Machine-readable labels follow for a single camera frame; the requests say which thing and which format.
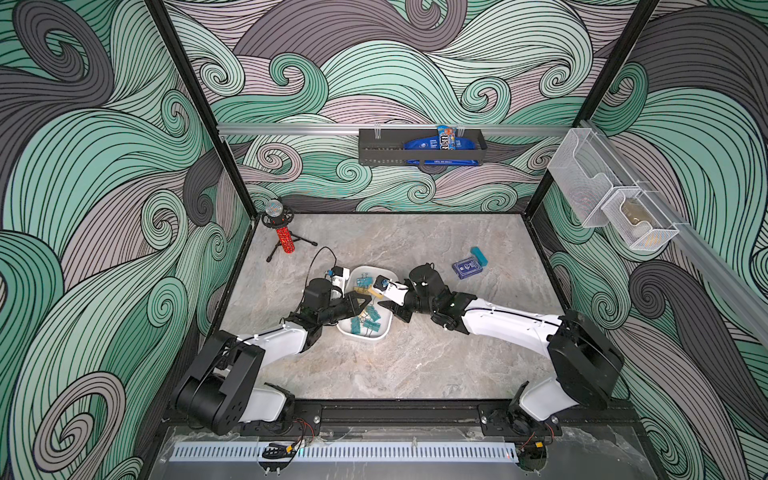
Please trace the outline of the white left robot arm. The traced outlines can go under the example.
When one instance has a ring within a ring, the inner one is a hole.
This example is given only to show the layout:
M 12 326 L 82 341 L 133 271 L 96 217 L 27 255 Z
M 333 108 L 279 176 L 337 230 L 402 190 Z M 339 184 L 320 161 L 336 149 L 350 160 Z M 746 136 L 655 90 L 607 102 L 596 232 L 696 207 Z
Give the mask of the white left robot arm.
M 291 429 L 295 396 L 272 384 L 259 386 L 261 368 L 307 351 L 325 327 L 358 316 L 371 301 L 324 278 L 309 281 L 279 326 L 250 335 L 220 330 L 208 338 L 173 390 L 171 407 L 217 435 L 251 423 Z

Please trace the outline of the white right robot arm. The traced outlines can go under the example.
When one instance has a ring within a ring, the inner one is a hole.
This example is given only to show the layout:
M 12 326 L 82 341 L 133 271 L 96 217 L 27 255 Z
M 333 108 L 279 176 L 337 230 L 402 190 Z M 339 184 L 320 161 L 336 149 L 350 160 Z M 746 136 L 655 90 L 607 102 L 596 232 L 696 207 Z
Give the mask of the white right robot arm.
M 554 374 L 521 385 L 501 417 L 514 436 L 554 434 L 553 418 L 572 407 L 605 410 L 624 366 L 624 356 L 592 321 L 574 310 L 561 315 L 504 307 L 474 294 L 452 291 L 430 263 L 403 282 L 382 276 L 374 289 L 384 308 L 404 322 L 425 314 L 448 331 L 500 339 L 541 355 Z

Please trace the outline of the white plastic storage tray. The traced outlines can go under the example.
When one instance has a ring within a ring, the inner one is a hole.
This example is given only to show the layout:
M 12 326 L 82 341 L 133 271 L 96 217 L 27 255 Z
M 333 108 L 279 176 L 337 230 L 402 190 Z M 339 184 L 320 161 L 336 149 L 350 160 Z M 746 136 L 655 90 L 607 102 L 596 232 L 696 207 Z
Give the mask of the white plastic storage tray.
M 369 303 L 360 314 L 338 322 L 336 328 L 343 336 L 366 343 L 376 343 L 382 341 L 389 333 L 393 313 L 380 305 L 384 297 L 371 290 L 378 276 L 398 281 L 392 271 L 378 267 L 359 266 L 351 271 L 345 292 L 363 294 Z

